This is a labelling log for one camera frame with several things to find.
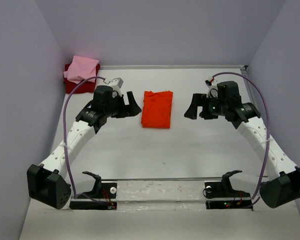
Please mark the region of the orange t shirt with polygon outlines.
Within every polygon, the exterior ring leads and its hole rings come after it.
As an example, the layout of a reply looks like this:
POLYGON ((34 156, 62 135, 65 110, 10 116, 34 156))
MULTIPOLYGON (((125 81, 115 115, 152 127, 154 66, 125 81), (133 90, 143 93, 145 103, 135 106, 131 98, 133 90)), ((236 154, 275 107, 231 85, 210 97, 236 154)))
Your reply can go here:
POLYGON ((172 103, 172 91, 145 91, 141 115, 142 127, 169 129, 171 127, 172 103))

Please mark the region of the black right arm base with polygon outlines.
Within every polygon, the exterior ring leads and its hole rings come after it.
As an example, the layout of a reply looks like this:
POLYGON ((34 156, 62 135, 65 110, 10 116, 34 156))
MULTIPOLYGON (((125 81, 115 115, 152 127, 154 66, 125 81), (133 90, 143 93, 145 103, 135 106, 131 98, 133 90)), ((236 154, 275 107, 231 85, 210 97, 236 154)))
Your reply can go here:
POLYGON ((238 190, 227 190, 220 181, 204 183, 203 196, 207 210, 252 209, 249 193, 238 190))

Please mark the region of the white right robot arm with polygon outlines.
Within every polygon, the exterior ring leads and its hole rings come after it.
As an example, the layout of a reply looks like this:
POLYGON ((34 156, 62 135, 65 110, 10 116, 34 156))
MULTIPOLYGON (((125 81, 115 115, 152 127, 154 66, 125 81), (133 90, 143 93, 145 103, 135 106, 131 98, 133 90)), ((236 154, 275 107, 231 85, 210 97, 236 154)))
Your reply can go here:
POLYGON ((192 96, 185 118, 214 120, 224 117, 247 140, 262 162, 259 177, 233 170, 222 176, 219 187, 206 188, 208 199, 249 193, 274 209, 300 198, 300 167, 293 162, 269 134, 258 109, 251 102, 243 103, 238 84, 225 81, 206 82, 206 94, 192 96))

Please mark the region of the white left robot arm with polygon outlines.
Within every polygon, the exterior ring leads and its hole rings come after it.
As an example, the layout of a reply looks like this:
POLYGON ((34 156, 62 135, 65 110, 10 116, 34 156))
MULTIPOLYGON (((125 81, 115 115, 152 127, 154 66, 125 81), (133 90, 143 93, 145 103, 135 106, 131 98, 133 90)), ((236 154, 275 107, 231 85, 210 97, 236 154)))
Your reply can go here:
POLYGON ((107 123, 108 118, 123 119, 141 113, 132 91, 126 93, 125 103, 120 87, 117 85, 97 86, 90 100, 75 117, 72 127, 63 130, 62 142, 39 165, 32 164, 27 172, 28 194, 57 210, 70 200, 85 196, 93 200, 100 194, 102 179, 99 175, 84 171, 94 180, 87 181, 83 191, 78 191, 71 172, 71 164, 83 147, 107 123))

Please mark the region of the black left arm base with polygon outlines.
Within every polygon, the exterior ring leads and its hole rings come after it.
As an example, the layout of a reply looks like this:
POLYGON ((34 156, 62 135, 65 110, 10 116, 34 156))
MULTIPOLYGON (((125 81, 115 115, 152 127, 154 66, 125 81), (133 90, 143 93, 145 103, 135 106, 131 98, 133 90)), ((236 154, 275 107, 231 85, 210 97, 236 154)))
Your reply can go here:
POLYGON ((80 194, 77 198, 72 198, 69 208, 71 210, 114 211, 118 205, 117 191, 116 182, 103 181, 100 189, 93 189, 80 194))

